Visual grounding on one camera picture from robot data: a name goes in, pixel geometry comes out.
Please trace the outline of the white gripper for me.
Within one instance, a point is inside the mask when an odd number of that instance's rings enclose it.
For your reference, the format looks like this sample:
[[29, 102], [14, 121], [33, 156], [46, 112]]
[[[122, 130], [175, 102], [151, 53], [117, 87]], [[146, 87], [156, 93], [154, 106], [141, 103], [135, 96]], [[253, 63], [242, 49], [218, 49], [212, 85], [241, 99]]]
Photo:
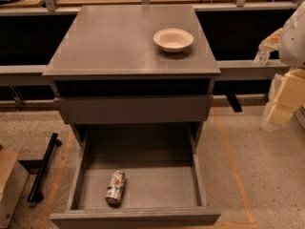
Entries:
[[[264, 52], [277, 51], [281, 33], [282, 29], [274, 31], [261, 41], [258, 49]], [[290, 111], [298, 110], [305, 103], [304, 69], [290, 71], [282, 77], [274, 103], [277, 106], [268, 104], [265, 107], [263, 124], [265, 126], [282, 127], [293, 117], [294, 113]]]

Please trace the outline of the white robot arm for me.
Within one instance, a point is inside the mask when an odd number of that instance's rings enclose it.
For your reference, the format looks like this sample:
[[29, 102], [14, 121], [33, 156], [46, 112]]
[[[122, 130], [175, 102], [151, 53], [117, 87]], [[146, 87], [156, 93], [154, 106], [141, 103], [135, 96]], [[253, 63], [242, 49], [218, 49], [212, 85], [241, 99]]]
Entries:
[[265, 66], [270, 53], [278, 51], [279, 60], [291, 69], [280, 78], [264, 123], [268, 128], [284, 126], [305, 103], [305, 2], [284, 26], [266, 37], [258, 46], [254, 63]]

